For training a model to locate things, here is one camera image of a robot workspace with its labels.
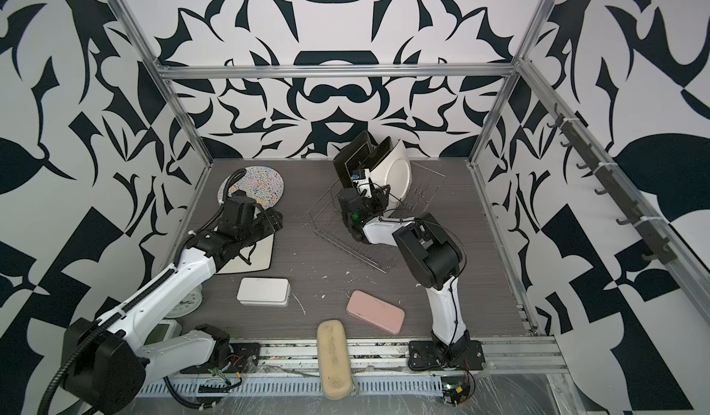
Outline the white square plate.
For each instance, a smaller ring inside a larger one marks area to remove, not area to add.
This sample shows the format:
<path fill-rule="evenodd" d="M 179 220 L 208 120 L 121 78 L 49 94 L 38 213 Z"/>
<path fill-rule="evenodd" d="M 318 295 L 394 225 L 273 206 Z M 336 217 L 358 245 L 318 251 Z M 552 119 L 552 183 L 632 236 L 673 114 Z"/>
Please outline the white square plate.
<path fill-rule="evenodd" d="M 388 209 L 396 209 L 405 200 L 412 185 L 412 167 L 403 141 L 398 141 L 389 154 L 371 172 L 376 186 L 390 187 Z"/>

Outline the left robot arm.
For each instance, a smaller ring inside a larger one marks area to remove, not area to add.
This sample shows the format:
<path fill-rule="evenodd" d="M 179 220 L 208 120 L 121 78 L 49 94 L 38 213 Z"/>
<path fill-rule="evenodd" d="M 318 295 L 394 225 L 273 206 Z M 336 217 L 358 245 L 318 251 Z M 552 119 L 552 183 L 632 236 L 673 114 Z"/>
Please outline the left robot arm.
<path fill-rule="evenodd" d="M 245 191 L 223 191 L 217 212 L 181 241 L 173 261 L 156 278 L 94 321 L 81 318 L 70 325 L 61 366 L 44 391 L 38 413 L 48 413 L 57 390 L 64 389 L 90 405 L 91 413 L 115 414 L 145 384 L 158 379 L 179 404 L 203 409 L 183 398 L 170 377 L 194 366 L 218 371 L 227 367 L 229 335 L 202 324 L 167 341 L 147 344 L 146 340 L 194 289 L 233 259 L 249 263 L 250 256 L 242 252 L 251 251 L 282 227 L 278 211 L 264 208 Z"/>

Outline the round speckled plate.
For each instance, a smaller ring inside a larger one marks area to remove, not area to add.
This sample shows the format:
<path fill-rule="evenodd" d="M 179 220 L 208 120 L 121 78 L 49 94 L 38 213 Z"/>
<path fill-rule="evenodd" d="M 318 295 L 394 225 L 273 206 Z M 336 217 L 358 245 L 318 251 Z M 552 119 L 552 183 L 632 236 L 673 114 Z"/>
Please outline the round speckled plate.
<path fill-rule="evenodd" d="M 244 191 L 250 198 L 259 203 L 262 208 L 274 207 L 282 198 L 285 182 L 281 174 L 266 166 L 246 167 L 246 174 L 229 185 L 229 195 L 236 191 Z"/>

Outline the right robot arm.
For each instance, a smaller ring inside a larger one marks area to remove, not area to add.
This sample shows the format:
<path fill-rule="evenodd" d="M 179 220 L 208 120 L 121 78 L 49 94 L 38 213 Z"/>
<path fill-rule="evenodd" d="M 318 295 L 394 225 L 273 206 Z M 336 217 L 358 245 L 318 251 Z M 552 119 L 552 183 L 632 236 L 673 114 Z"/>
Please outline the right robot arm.
<path fill-rule="evenodd" d="M 388 188 L 375 188 L 370 196 L 356 188 L 342 190 L 338 194 L 341 220 L 355 241 L 399 250 L 412 276 L 425 288 L 436 360 L 452 368 L 471 341 L 458 293 L 466 256 L 431 214 L 388 217 L 388 193 Z"/>

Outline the cream square plate black rim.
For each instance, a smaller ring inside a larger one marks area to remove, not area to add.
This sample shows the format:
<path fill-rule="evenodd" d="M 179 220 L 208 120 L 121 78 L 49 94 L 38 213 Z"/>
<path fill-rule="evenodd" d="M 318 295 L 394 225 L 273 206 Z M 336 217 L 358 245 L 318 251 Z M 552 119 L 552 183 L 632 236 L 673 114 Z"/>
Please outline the cream square plate black rim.
<path fill-rule="evenodd" d="M 217 275 L 236 275 L 261 272 L 271 266 L 275 234 L 257 241 L 255 245 L 244 248 L 240 255 L 231 259 Z"/>

